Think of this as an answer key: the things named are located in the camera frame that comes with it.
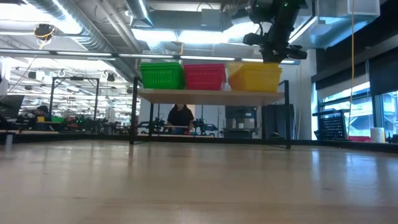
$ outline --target storage shelf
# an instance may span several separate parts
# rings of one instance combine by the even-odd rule
[[[226,106],[265,106],[284,98],[284,93],[257,91],[139,89],[138,95],[151,103]]]

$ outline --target paper towel roll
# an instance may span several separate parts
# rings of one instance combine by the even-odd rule
[[[371,128],[371,140],[378,143],[386,142],[384,128]]]

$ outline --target robotic arm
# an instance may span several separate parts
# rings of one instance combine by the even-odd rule
[[[285,58],[306,59],[301,46],[289,45],[290,34],[301,8],[308,7],[305,0],[249,0],[249,18],[255,24],[270,22],[268,33],[246,34],[243,43],[259,45],[264,63],[281,63]]]

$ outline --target black shirt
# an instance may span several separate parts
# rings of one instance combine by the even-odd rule
[[[189,126],[190,121],[192,120],[192,111],[186,106],[184,106],[181,111],[173,108],[169,113],[169,117],[167,118],[167,121],[174,126]]]

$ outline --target computer monitor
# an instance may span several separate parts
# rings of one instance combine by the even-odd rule
[[[25,96],[0,96],[0,115],[3,118],[16,118]]]

